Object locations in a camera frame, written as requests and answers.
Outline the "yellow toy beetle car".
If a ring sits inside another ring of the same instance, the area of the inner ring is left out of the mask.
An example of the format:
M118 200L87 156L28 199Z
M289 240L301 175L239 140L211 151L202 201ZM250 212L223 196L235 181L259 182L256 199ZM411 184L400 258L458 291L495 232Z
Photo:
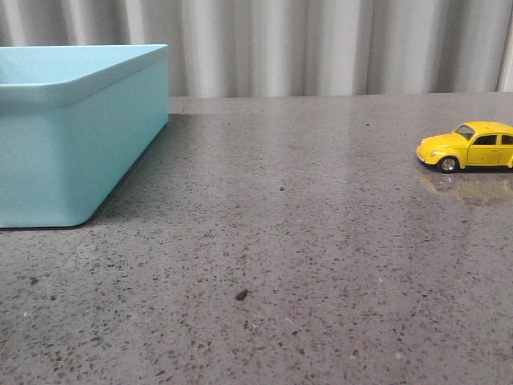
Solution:
M467 167L512 167L512 126L471 121L454 131L421 140L417 158L443 173Z

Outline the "light blue plastic box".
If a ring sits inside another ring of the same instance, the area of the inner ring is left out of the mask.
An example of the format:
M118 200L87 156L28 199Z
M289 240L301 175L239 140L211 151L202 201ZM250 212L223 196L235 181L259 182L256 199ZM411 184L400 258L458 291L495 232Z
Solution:
M168 47L1 50L1 225L87 221L168 122Z

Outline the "small black debris piece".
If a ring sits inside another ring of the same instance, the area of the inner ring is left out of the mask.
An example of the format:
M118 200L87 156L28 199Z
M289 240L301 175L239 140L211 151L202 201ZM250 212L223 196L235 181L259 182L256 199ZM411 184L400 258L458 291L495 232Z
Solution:
M242 300L244 300L244 299L246 298L246 296L247 296L247 295L248 295L248 290L247 290L247 289L244 289L244 290L242 290L241 292L239 292L239 293L236 295L235 299L236 299L237 301L242 301Z

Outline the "white pleated curtain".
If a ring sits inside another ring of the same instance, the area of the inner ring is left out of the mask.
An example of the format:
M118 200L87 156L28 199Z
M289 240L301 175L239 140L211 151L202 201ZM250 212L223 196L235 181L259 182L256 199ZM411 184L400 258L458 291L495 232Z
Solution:
M509 1L4 1L3 46L168 45L198 98L510 91Z

